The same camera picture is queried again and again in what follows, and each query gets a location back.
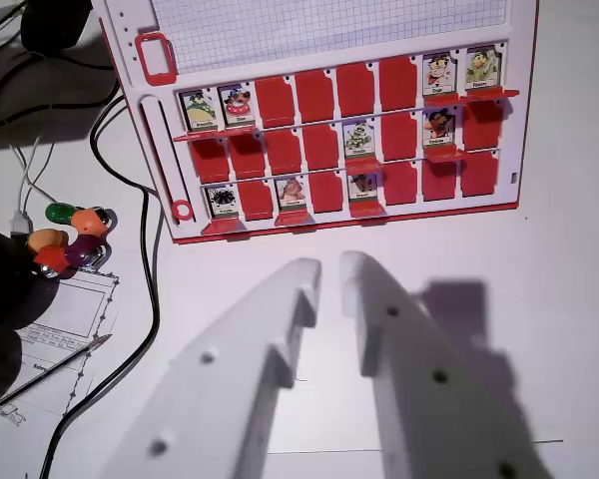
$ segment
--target drawing on paper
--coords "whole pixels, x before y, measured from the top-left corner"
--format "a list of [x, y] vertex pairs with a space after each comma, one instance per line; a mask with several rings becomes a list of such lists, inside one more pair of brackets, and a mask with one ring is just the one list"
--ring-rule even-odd
[[344, 155], [358, 158], [375, 153], [374, 129], [366, 120], [356, 120], [343, 124]]
[[276, 190], [278, 192], [280, 210], [285, 212], [306, 208], [306, 198], [303, 193], [303, 177], [276, 180]]
[[450, 52], [423, 57], [423, 96], [455, 91], [456, 65]]
[[205, 188], [209, 210], [213, 218], [236, 217], [238, 210], [238, 192], [235, 185], [222, 185]]
[[190, 132], [216, 130], [218, 121], [213, 108], [213, 98], [202, 90], [181, 92], [180, 102], [185, 112]]
[[348, 199], [351, 202], [377, 198], [377, 174], [348, 175]]
[[494, 46], [471, 48], [466, 56], [466, 90], [499, 85], [501, 55]]
[[433, 147], [453, 143], [454, 115], [448, 109], [423, 114], [423, 145]]

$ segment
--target white cable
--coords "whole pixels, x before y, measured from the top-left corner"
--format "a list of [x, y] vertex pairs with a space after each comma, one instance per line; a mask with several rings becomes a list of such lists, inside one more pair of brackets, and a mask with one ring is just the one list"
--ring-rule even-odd
[[22, 179], [20, 180], [20, 188], [18, 189], [18, 203], [16, 205], [16, 212], [21, 212], [20, 205], [22, 204], [22, 190], [24, 190], [24, 184], [29, 178], [29, 169], [31, 165], [33, 165], [33, 157], [36, 154], [36, 150], [38, 149], [38, 144], [40, 143], [40, 139], [42, 135], [38, 135], [36, 141], [33, 143], [33, 148], [31, 149], [31, 155], [29, 155], [29, 161], [27, 162], [27, 166], [24, 167], [24, 173], [22, 174]]
[[[57, 203], [56, 200], [49, 195], [47, 192], [45, 192], [44, 190], [42, 190], [41, 188], [39, 188], [35, 182], [31, 182], [31, 179], [29, 178], [29, 172], [28, 172], [28, 166], [31, 164], [31, 162], [29, 162], [29, 164], [27, 164], [27, 162], [24, 159], [24, 155], [22, 154], [22, 150], [20, 150], [20, 148], [16, 147], [14, 148], [13, 145], [9, 145], [9, 148], [11, 149], [11, 151], [13, 152], [13, 156], [16, 157], [16, 159], [18, 160], [18, 164], [20, 165], [20, 168], [23, 169], [23, 171], [25, 171], [25, 173], [23, 174], [23, 178], [24, 181], [27, 183], [27, 185], [29, 185], [29, 188], [34, 189], [36, 192], [38, 192], [40, 195], [42, 195], [44, 198], [46, 198], [49, 202], [51, 203]], [[22, 198], [22, 189], [20, 189], [20, 193], [18, 194], [18, 197], [21, 199]], [[20, 200], [18, 200], [18, 209], [16, 211], [20, 211]]]

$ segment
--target black object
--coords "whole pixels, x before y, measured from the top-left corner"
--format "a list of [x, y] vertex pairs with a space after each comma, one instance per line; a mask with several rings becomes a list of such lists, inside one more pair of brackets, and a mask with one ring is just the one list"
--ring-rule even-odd
[[34, 281], [30, 253], [12, 239], [0, 235], [0, 324], [22, 304]]
[[91, 0], [29, 0], [22, 14], [22, 45], [47, 57], [78, 43]]
[[124, 97], [118, 97], [111, 102], [100, 114], [96, 120], [95, 125], [91, 129], [91, 135], [89, 136], [89, 142], [91, 144], [91, 150], [93, 155], [98, 160], [98, 163], [106, 170], [106, 172], [116, 179], [120, 180], [125, 185], [140, 190], [142, 192], [142, 212], [140, 214], [140, 255], [142, 257], [142, 269], [144, 270], [145, 280], [147, 282], [147, 289], [149, 290], [149, 299], [151, 300], [151, 310], [153, 320], [151, 321], [151, 329], [143, 339], [142, 343], [131, 353], [125, 361], [118, 366], [118, 368], [109, 374], [100, 384], [94, 387], [84, 399], [78, 404], [73, 406], [69, 412], [67, 412], [56, 426], [51, 440], [49, 441], [49, 447], [47, 448], [47, 454], [44, 458], [42, 465], [42, 471], [40, 472], [40, 479], [48, 479], [51, 472], [51, 464], [53, 462], [53, 456], [55, 455], [58, 444], [62, 435], [80, 415], [85, 412], [89, 407], [95, 404], [99, 399], [109, 392], [113, 386], [117, 384], [117, 381], [121, 380], [135, 365], [142, 359], [144, 354], [149, 350], [151, 344], [158, 335], [160, 329], [160, 301], [158, 299], [158, 291], [156, 288], [156, 279], [151, 274], [151, 268], [149, 266], [149, 255], [147, 253], [147, 213], [149, 210], [149, 190], [136, 182], [129, 180], [123, 175], [116, 172], [100, 154], [98, 149], [98, 136], [110, 123], [105, 123], [105, 120], [109, 116], [109, 113], [118, 105], [124, 101]]

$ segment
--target white table surface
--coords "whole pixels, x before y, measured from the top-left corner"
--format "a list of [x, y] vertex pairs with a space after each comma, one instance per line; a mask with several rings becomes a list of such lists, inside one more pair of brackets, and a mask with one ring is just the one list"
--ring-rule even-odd
[[[100, 144], [114, 168], [150, 183], [127, 114]], [[38, 165], [47, 148], [41, 147]], [[4, 234], [19, 178], [11, 153], [0, 150]], [[39, 184], [60, 201], [101, 205], [119, 217], [109, 236], [113, 256], [103, 271], [121, 278], [120, 313], [114, 337], [94, 356], [104, 377], [139, 344], [151, 321], [139, 255], [141, 196], [100, 168], [88, 139], [56, 145]], [[304, 335], [298, 373], [303, 382], [281, 395], [270, 450], [366, 451], [337, 456], [345, 457], [339, 463], [348, 464], [348, 473], [357, 472], [349, 477], [366, 471], [359, 464], [378, 464], [376, 453], [363, 456], [378, 449], [374, 403], [370, 383], [357, 373], [353, 326], [339, 304], [339, 256], [356, 249], [375, 256], [413, 292], [426, 291], [432, 281], [482, 283], [486, 356], [509, 367], [511, 393], [533, 437], [564, 441], [542, 446], [548, 466], [559, 479], [599, 479], [599, 0], [541, 2], [521, 185], [520, 207], [509, 212], [191, 245], [173, 245], [164, 228], [157, 262], [158, 339], [136, 369], [71, 426], [52, 477], [96, 477], [169, 359], [249, 288], [298, 256], [322, 261], [321, 305], [317, 328]], [[45, 206], [32, 195], [36, 228], [52, 226], [44, 219]], [[158, 216], [152, 200], [151, 232]], [[469, 360], [479, 373], [483, 364], [475, 357]], [[281, 457], [300, 456], [276, 454], [271, 462], [278, 467]], [[316, 474], [310, 464], [322, 456], [310, 457], [303, 459], [303, 477]], [[363, 477], [374, 475], [376, 464]], [[299, 477], [300, 470], [294, 471]]]

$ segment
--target cartoon character picture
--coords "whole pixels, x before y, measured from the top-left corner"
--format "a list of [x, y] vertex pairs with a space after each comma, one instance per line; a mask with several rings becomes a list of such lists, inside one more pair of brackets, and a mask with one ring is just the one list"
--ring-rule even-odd
[[242, 85], [221, 88], [220, 97], [229, 126], [251, 125], [256, 122], [249, 104], [251, 92]]
[[216, 130], [218, 121], [213, 108], [213, 98], [202, 90], [180, 93], [180, 102], [185, 111], [185, 118], [190, 132]]
[[366, 121], [343, 124], [343, 152], [347, 158], [366, 157], [374, 154], [374, 129]]
[[348, 176], [348, 199], [351, 202], [377, 198], [377, 174]]
[[455, 62], [450, 53], [435, 53], [423, 57], [423, 95], [454, 92]]
[[448, 109], [424, 113], [423, 145], [432, 147], [452, 143], [454, 115]]
[[206, 188], [207, 201], [213, 218], [236, 217], [238, 210], [238, 192], [234, 185]]
[[306, 199], [303, 193], [303, 177], [294, 177], [276, 180], [280, 210], [299, 210], [306, 208]]
[[468, 50], [466, 64], [466, 90], [499, 84], [501, 56], [494, 47]]

